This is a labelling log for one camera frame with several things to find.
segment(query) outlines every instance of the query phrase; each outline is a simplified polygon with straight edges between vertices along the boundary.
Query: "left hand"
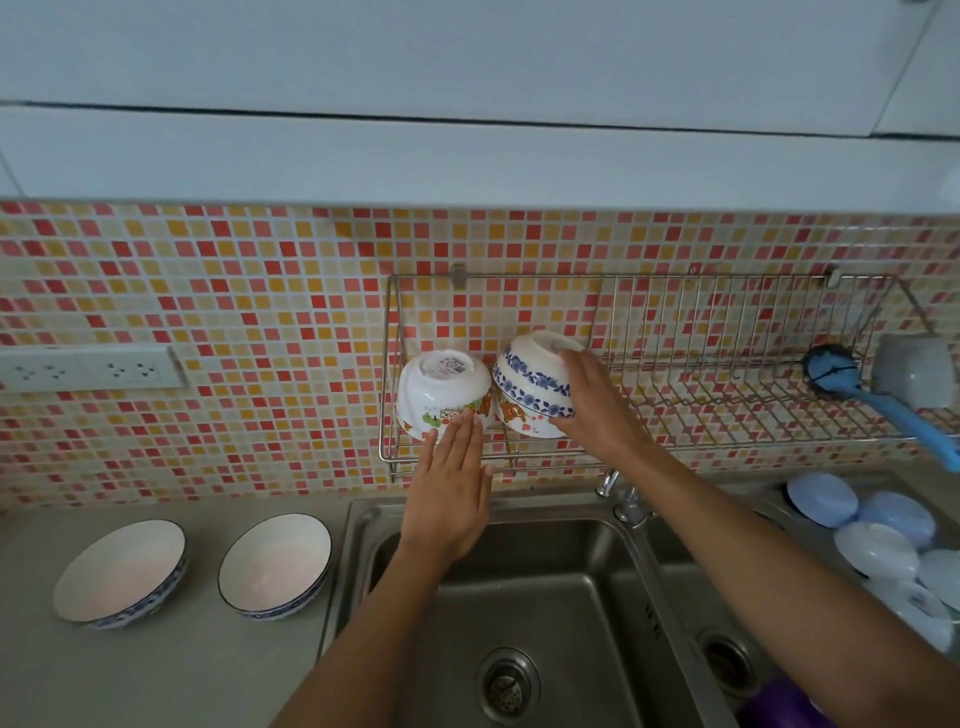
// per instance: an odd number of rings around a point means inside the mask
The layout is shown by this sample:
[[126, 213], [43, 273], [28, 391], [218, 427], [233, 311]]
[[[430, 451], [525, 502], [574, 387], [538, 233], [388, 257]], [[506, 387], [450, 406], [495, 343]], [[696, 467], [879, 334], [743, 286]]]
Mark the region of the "left hand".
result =
[[487, 525], [493, 466], [480, 467], [483, 423], [457, 415], [437, 445], [427, 435], [403, 512], [400, 548], [442, 570], [467, 555]]

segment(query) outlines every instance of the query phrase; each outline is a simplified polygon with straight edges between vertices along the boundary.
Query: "faucet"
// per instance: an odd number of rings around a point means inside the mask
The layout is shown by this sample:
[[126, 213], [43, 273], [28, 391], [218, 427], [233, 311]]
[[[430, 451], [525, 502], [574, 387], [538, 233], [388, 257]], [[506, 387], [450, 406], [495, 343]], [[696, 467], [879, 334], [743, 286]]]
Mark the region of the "faucet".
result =
[[[613, 485], [620, 477], [620, 471], [616, 468], [610, 468], [603, 476], [600, 485], [596, 487], [596, 494], [599, 497], [610, 497], [613, 492]], [[619, 521], [636, 528], [641, 523], [654, 515], [653, 510], [640, 501], [640, 493], [634, 486], [620, 496], [620, 500], [613, 507], [613, 514]]]

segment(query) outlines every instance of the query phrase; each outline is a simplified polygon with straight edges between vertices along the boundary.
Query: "bowl with floral pattern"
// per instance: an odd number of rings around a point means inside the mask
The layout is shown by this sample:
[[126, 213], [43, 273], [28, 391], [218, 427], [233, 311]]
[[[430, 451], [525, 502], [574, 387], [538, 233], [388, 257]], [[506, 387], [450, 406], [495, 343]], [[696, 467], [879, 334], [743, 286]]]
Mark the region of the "bowl with floral pattern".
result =
[[464, 410], [490, 427], [496, 416], [495, 400], [487, 367], [469, 354], [444, 349], [420, 353], [403, 367], [395, 412], [400, 426], [423, 440], [433, 427], [443, 435], [450, 420]]
[[507, 427], [532, 437], [564, 436], [548, 422], [573, 416], [570, 377], [560, 359], [564, 349], [578, 352], [583, 346], [540, 330], [518, 336], [497, 358], [493, 382], [502, 394], [498, 416]]

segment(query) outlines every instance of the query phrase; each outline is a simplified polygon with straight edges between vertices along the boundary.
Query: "double sink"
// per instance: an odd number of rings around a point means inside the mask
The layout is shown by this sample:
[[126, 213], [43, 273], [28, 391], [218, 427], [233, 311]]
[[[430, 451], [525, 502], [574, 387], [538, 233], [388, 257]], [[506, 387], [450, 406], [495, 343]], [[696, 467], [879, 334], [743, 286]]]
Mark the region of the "double sink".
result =
[[[862, 497], [909, 494], [887, 473], [851, 484]], [[859, 578], [831, 531], [796, 513], [781, 487], [736, 492], [758, 518]], [[925, 505], [939, 540], [960, 544], [955, 525]], [[666, 521], [630, 527], [613, 506], [592, 490], [493, 501], [490, 525], [446, 574], [420, 629], [398, 726], [736, 725], [736, 707], [780, 674], [776, 665]], [[402, 518], [403, 498], [351, 505], [322, 651], [383, 574]]]

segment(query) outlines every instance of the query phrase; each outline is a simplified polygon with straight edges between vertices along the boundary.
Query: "blue brush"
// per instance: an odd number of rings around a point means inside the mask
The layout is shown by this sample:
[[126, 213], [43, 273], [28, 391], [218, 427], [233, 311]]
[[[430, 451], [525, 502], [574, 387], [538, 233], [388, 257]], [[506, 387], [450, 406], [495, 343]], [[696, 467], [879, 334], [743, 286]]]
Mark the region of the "blue brush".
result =
[[862, 401], [903, 434], [917, 438], [947, 471], [960, 473], [960, 449], [953, 439], [899, 400], [862, 389], [859, 368], [849, 350], [839, 344], [822, 344], [806, 353], [803, 364], [806, 379], [814, 391]]

